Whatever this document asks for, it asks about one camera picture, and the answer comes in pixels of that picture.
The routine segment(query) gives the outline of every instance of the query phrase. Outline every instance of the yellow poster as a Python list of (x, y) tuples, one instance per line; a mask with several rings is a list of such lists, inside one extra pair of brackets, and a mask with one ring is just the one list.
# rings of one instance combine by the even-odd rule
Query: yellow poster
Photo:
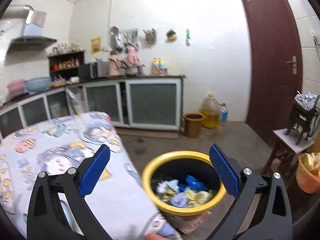
[(101, 37), (90, 40), (90, 53), (95, 54), (102, 51)]

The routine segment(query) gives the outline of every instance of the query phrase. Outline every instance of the yellow-rimmed trash bin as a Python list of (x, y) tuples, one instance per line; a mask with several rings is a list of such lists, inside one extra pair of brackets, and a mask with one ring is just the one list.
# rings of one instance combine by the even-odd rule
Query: yellow-rimmed trash bin
[[(186, 175), (191, 175), (203, 182), (216, 194), (202, 206), (194, 208), (178, 208), (162, 202), (156, 196), (156, 186), (163, 180), (177, 179), (184, 183)], [(190, 226), (195, 216), (213, 208), (224, 197), (226, 190), (213, 168), (209, 156), (193, 151), (175, 151), (154, 158), (142, 172), (141, 182), (149, 198), (162, 211), (164, 217), (174, 228)]]

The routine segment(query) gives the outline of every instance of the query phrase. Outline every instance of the spice rack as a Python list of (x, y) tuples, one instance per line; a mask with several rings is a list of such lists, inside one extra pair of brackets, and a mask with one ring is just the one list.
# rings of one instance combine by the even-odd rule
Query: spice rack
[[(78, 76), (78, 67), (79, 65), (84, 64), (84, 52), (85, 51), (76, 51), (76, 52), (70, 52), (66, 54), (49, 56), (48, 59), (49, 59), (50, 76), (54, 78), (60, 75), (62, 78), (65, 78), (66, 80), (68, 80), (71, 77)], [(62, 67), (63, 63), (68, 61), (70, 62), (78, 61), (78, 66), (74, 64), (69, 67), (65, 67), (65, 65)]]

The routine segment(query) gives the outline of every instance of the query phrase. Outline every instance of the yellow rim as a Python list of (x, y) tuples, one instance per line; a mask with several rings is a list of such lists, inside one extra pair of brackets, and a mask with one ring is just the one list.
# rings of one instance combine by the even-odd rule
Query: yellow rim
[(155, 203), (160, 210), (172, 215), (177, 215), (177, 216), (194, 216), (194, 215), (199, 215), (206, 212), (207, 210), (211, 209), (216, 204), (218, 204), (220, 200), (222, 200), (222, 198), (226, 193), (226, 189), (224, 188), (222, 183), (220, 183), (220, 189), (218, 193), (213, 197), (212, 200), (210, 200), (209, 202), (207, 202), (206, 204), (200, 207), (195, 207), (195, 208), (177, 208), (162, 202), (154, 194), (150, 184), (153, 173), (162, 164), (172, 160), (185, 159), (185, 158), (201, 160), (212, 166), (209, 156), (203, 153), (193, 152), (193, 151), (169, 152), (154, 158), (151, 162), (148, 163), (148, 165), (144, 168), (142, 172), (141, 182), (144, 190), (147, 192), (147, 194), (149, 195), (153, 203)]

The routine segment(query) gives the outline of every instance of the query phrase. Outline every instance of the white wall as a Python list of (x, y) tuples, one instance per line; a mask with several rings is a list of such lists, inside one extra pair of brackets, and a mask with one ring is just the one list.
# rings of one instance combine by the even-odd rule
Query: white wall
[[(36, 11), (46, 12), (43, 36), (57, 39), (59, 43), (69, 43), (73, 2), (74, 0), (12, 0), (10, 5), (30, 5)], [(11, 53), (0, 59), (0, 96), (7, 93), (6, 86), (12, 80), (41, 76), (49, 76), (46, 51)]]
[[(101, 36), (109, 44), (108, 30), (138, 28), (139, 57), (151, 71), (153, 57), (164, 59), (170, 73), (187, 76), (184, 111), (198, 111), (208, 92), (229, 108), (231, 121), (244, 121), (251, 85), (251, 53), (241, 0), (77, 0), (70, 27), (70, 40), (89, 49), (89, 39)], [(142, 29), (154, 28), (157, 43), (149, 46)], [(177, 41), (166, 43), (174, 29)], [(186, 28), (192, 45), (186, 46)], [(108, 58), (108, 53), (101, 53)]]
[(320, 21), (308, 0), (288, 0), (299, 31), (303, 82), (302, 91), (320, 94), (320, 61), (311, 31), (320, 42)]

